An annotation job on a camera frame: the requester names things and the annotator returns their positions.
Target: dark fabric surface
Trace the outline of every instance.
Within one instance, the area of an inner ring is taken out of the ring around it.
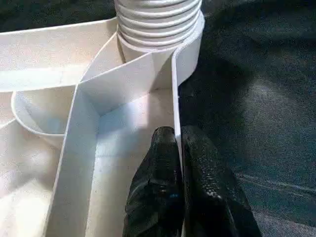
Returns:
[[[0,32],[110,19],[113,0],[1,0]]]
[[[214,0],[203,10],[181,125],[208,134],[252,209],[315,227],[315,4]]]

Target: corrugated white tube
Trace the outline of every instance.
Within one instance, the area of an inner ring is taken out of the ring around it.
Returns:
[[[202,0],[115,0],[118,33],[131,45],[163,49],[190,36]]]

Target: white plastic edge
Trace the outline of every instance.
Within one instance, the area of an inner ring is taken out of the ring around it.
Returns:
[[[184,82],[194,72],[198,63],[199,47],[204,29],[205,20],[200,11],[200,25],[195,34],[183,42],[173,53],[171,59],[172,71],[172,94],[173,94],[173,117],[174,117],[174,133],[178,143],[180,164],[182,168],[182,143],[181,143],[181,124],[179,114],[179,95],[178,86]],[[179,58],[185,57],[183,67],[179,68]],[[182,77],[178,76],[179,70],[185,70]]]

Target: ribbed cylinder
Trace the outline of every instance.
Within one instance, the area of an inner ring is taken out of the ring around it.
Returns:
[[[115,0],[118,31],[130,44],[169,48],[189,37],[202,0]]]

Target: white plastic part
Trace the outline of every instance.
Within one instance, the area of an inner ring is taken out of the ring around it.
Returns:
[[[120,47],[117,33],[115,32],[97,53],[82,80],[91,79],[124,63],[124,55]]]
[[[149,148],[151,135],[159,126],[173,126],[170,89],[150,92],[147,78],[140,76],[133,78],[137,87],[126,91],[119,86],[119,77],[100,77],[79,85],[47,222],[47,237],[100,237],[104,233],[120,236],[129,185]],[[88,86],[94,80],[105,86]],[[127,97],[111,100],[110,95],[116,94]]]
[[[132,45],[170,48],[191,35],[201,4],[201,0],[116,0],[118,30]]]
[[[0,93],[0,128],[14,119],[11,109],[11,92]]]
[[[67,86],[14,92],[13,114],[25,129],[61,148],[74,89]]]
[[[0,33],[0,92],[78,83],[116,29],[113,18]]]
[[[175,48],[146,52],[121,41],[125,58],[131,60],[78,85],[46,237],[122,235],[129,185],[153,131],[173,126],[180,139],[178,79],[185,80],[197,64],[194,54],[186,61],[182,56],[187,56],[190,47],[199,46],[203,27],[200,15],[195,32],[177,51],[173,65]],[[183,75],[175,68],[180,58],[189,67]]]
[[[0,236],[40,237],[60,151],[16,120],[0,129]]]

